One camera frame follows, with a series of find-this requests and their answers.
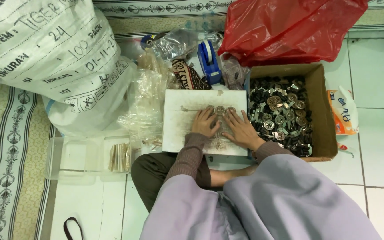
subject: brown sleeve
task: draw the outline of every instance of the brown sleeve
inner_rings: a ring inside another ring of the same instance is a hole
[[[210,139],[200,133],[189,133],[185,136],[185,146],[177,155],[176,161],[167,174],[166,182],[176,175],[189,175],[196,178],[196,172],[202,161],[202,149]]]
[[[256,151],[257,163],[260,164],[265,158],[275,154],[293,155],[289,150],[281,148],[277,143],[265,142]]]

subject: clear plastic container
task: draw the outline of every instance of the clear plastic container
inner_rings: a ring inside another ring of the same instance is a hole
[[[114,150],[122,155],[115,156]],[[111,169],[111,161],[116,162],[117,167]],[[72,184],[93,184],[98,176],[105,181],[121,181],[130,172],[131,164],[130,136],[125,132],[99,132],[86,138],[51,138],[45,178]]]

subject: person's left hand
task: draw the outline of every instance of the person's left hand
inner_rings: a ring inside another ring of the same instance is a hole
[[[200,133],[207,137],[212,137],[220,127],[220,121],[217,121],[216,125],[213,128],[210,128],[211,123],[217,117],[217,114],[214,114],[210,117],[210,113],[213,112],[214,109],[212,107],[208,107],[204,110],[199,110],[195,119],[192,123],[191,132]]]

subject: hand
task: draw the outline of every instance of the hand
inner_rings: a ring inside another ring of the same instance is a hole
[[[244,110],[242,110],[242,116],[244,121],[233,110],[227,110],[227,114],[223,114],[223,118],[227,125],[232,129],[233,135],[227,132],[223,132],[222,135],[229,139],[231,142],[244,148],[249,148],[256,151],[262,144],[265,143],[263,139],[257,135],[253,125],[247,118]]]
[[[220,121],[217,121],[216,125],[213,128],[210,128],[211,123],[217,117],[216,114],[210,117],[210,114],[213,111],[214,109],[212,107],[199,110],[195,115],[191,132],[200,133],[209,138],[212,137],[220,127]]]

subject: olive pants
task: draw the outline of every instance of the olive pants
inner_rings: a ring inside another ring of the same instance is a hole
[[[131,166],[131,178],[136,186],[140,198],[150,212],[157,199],[165,178],[176,161],[177,153],[163,152],[150,153],[139,156]],[[201,165],[198,167],[196,179],[197,185],[208,190],[210,189],[211,177],[210,170],[203,156]]]

